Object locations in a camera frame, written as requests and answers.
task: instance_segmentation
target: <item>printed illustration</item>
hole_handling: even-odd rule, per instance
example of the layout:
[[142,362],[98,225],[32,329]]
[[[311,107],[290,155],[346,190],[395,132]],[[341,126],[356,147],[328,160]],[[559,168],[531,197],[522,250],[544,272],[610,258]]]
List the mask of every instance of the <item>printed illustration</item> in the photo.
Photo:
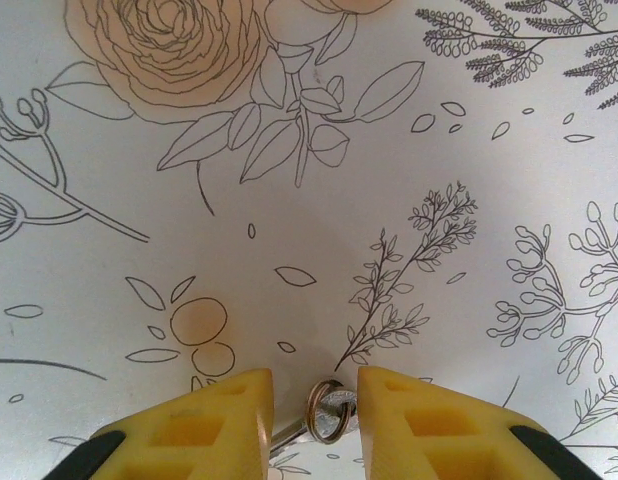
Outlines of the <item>printed illustration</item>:
[[[618,11],[613,11],[618,0],[515,0],[505,3],[505,11],[487,0],[458,1],[476,12],[476,23],[482,26],[474,25],[474,18],[462,11],[418,9],[416,16],[434,27],[425,34],[424,43],[436,55],[459,58],[487,53],[465,63],[467,70],[475,72],[475,82],[491,88],[522,82],[544,63],[538,51],[547,44],[587,38],[591,43],[584,54],[590,61],[564,75],[593,77],[586,95],[618,84],[618,29],[604,28],[608,17],[618,17]],[[598,108],[616,104],[618,89]]]
[[[606,323],[615,322],[618,328],[618,319],[610,316],[618,305],[618,203],[613,209],[613,222],[603,219],[595,202],[589,202],[587,219],[591,228],[584,235],[570,234],[569,245],[573,250],[599,258],[580,282],[580,287],[587,289],[594,301],[575,306],[577,300],[566,298],[560,275],[549,258],[550,225],[545,225],[540,235],[518,226],[519,240],[515,245],[524,262],[512,258],[507,260],[507,266],[514,272],[513,281],[525,285],[527,290],[520,295],[521,303],[496,303],[500,312],[498,321],[504,326],[487,330],[490,337],[501,339],[501,346],[510,347],[521,335],[527,340],[537,340],[546,334],[562,338],[567,320],[581,317],[577,325],[587,330],[564,340],[558,347],[563,354],[558,373],[567,373],[569,384],[576,381],[585,360],[591,362],[596,373],[600,372],[604,356],[598,333]],[[585,319],[589,319],[588,324],[583,323]]]
[[[4,314],[7,317],[13,318],[15,320],[33,320],[42,316],[44,313],[44,309],[40,305],[35,304],[22,304],[22,305],[14,305],[13,307],[5,308]],[[15,336],[14,325],[10,323],[9,326],[11,336]],[[84,368],[77,367],[75,365],[69,365],[61,362],[54,362],[49,360],[42,359],[31,359],[31,358],[0,358],[0,365],[19,365],[23,367],[47,367],[53,369],[61,369],[68,370],[71,372],[81,373],[83,375],[87,375],[92,378],[97,378],[99,380],[106,381],[107,379],[102,375],[92,372],[90,370],[86,370]],[[9,403],[19,403],[24,400],[24,394],[17,393],[12,395],[9,398]]]
[[[149,237],[146,235],[108,217],[68,193],[65,167],[60,153],[49,135],[51,113],[47,104],[47,96],[42,90],[33,89],[31,91],[31,100],[33,103],[27,98],[18,99],[18,113],[23,117],[27,117],[31,123],[31,127],[22,127],[19,122],[12,120],[7,115],[2,98],[0,98],[0,120],[3,124],[0,127],[0,139],[2,140],[0,141],[0,159],[39,187],[65,202],[70,210],[59,216],[39,217],[30,215],[28,211],[31,211],[31,206],[25,206],[23,205],[25,202],[21,203],[13,196],[0,192],[0,243],[13,237],[24,225],[64,225],[84,217],[91,217],[134,240],[147,242]],[[24,142],[32,139],[39,140],[42,143],[49,157],[50,165],[53,168],[52,180],[41,175],[27,161],[18,158],[5,146],[8,143]]]
[[134,277],[126,278],[147,307],[159,312],[172,312],[168,326],[147,325],[147,330],[155,340],[175,345],[177,349],[144,348],[131,352],[125,358],[136,363],[163,363],[188,355],[194,369],[191,391],[202,388],[203,380],[206,385],[216,383],[236,364],[233,348],[219,338],[229,320],[224,305],[210,297],[180,301],[195,279],[193,276],[180,282],[171,292],[167,306],[156,289],[147,282]]
[[578,453],[582,449],[602,449],[611,450],[612,455],[608,458],[611,466],[604,472],[605,475],[618,475],[618,441],[609,432],[605,435],[606,443],[601,444],[582,444],[578,443],[578,435],[586,430],[605,424],[615,422],[617,426],[618,438],[618,379],[609,375],[609,380],[598,379],[598,391],[591,392],[590,388],[585,390],[583,400],[574,401],[574,410],[578,421],[571,432],[560,439],[568,448]]
[[311,475],[310,471],[289,464],[299,454],[299,452],[292,453],[276,460],[273,464],[269,464],[267,480],[292,480],[304,475]]
[[476,234],[476,221],[472,218],[478,209],[466,187],[460,182],[450,184],[445,193],[429,191],[421,208],[414,208],[409,221],[413,228],[423,232],[420,244],[405,260],[396,253],[398,238],[387,238],[383,229],[377,243],[371,245],[378,258],[364,264],[367,272],[354,277],[361,285],[350,303],[364,312],[365,319],[359,329],[347,326],[349,346],[340,357],[335,370],[351,359],[358,365],[367,365],[365,357],[371,356],[374,347],[398,348],[411,345],[411,335],[418,335],[419,327],[429,321],[421,316],[424,304],[420,303],[406,314],[394,305],[394,296],[411,293],[413,285],[402,281],[411,266],[425,273],[433,273],[441,265],[441,257],[456,250],[459,244],[469,245]]
[[414,94],[420,61],[380,75],[353,111],[343,111],[346,79],[319,75],[321,65],[355,41],[358,16],[390,1],[150,0],[123,9],[68,0],[67,32],[90,61],[67,67],[49,91],[102,118],[135,113],[150,122],[189,123],[157,169],[195,164],[202,200],[214,215],[204,189],[206,160],[244,151],[240,183],[293,162],[300,187],[309,161],[342,164],[350,142],[344,125],[381,120]]
[[[443,111],[446,114],[443,120],[440,120],[440,117],[436,116],[433,113],[422,113],[413,122],[413,125],[411,126],[411,132],[418,133],[418,134],[429,132],[433,129],[437,120],[438,120],[438,123],[444,120],[447,121],[446,125],[443,125],[442,128],[446,129],[449,135],[452,135],[460,131],[464,127],[462,123],[456,123],[459,117],[465,117],[467,115],[467,110],[460,103],[443,102],[440,104],[440,107],[442,107]],[[524,116],[527,116],[527,115],[531,115],[534,112],[535,110],[533,108],[528,107],[522,110],[522,112],[520,113],[522,113],[522,115]],[[573,121],[574,116],[575,114],[573,112],[568,114],[563,119],[562,125],[569,125]],[[491,134],[491,141],[498,140],[499,138],[504,137],[511,131],[511,128],[512,128],[512,123],[510,121],[504,120],[500,122],[495,127],[493,133]],[[596,137],[593,135],[587,135],[583,133],[569,133],[567,135],[564,135],[562,138],[569,143],[583,143],[583,142],[588,142],[590,140],[593,140]]]

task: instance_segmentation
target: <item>black rubber tip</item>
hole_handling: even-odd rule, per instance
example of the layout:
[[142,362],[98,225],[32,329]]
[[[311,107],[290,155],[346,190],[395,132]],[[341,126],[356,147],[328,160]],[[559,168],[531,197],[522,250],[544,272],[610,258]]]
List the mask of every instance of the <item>black rubber tip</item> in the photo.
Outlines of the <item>black rubber tip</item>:
[[89,480],[124,441],[121,431],[107,432],[79,445],[43,480]]
[[558,440],[531,427],[509,429],[560,480],[602,480]]

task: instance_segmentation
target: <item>peach rose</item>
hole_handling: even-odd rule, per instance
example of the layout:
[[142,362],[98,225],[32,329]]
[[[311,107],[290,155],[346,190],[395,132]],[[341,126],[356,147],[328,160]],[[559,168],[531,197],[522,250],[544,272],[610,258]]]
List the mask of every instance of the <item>peach rose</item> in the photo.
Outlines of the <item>peach rose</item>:
[[197,120],[253,76],[270,46],[268,4],[67,0],[65,20],[120,98],[146,120],[173,123]]
[[324,13],[367,13],[380,10],[391,0],[302,0],[304,4]]

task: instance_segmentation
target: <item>key ring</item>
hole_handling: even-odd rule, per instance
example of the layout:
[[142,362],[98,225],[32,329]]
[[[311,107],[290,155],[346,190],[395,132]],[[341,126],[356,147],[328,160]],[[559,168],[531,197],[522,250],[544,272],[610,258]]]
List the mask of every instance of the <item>key ring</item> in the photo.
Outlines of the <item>key ring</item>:
[[300,443],[331,445],[357,429],[355,392],[345,389],[337,380],[323,380],[309,392],[303,418],[273,436],[269,458],[276,458]]
[[354,414],[354,404],[351,402],[343,403],[340,412],[338,412],[339,421],[334,431],[324,436],[318,429],[317,420],[320,401],[330,393],[342,389],[342,386],[342,383],[337,380],[324,380],[314,385],[311,392],[309,392],[307,408],[305,410],[305,424],[309,434],[319,443],[332,445],[340,440]]

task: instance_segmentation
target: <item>floral pattern surface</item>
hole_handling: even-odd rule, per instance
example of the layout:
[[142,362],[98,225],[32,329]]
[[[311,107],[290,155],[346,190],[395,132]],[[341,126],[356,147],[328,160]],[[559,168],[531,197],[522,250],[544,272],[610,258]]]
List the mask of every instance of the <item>floral pattern surface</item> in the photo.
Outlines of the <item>floral pattern surface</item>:
[[0,0],[0,478],[252,368],[282,427],[364,365],[618,478],[618,0]]

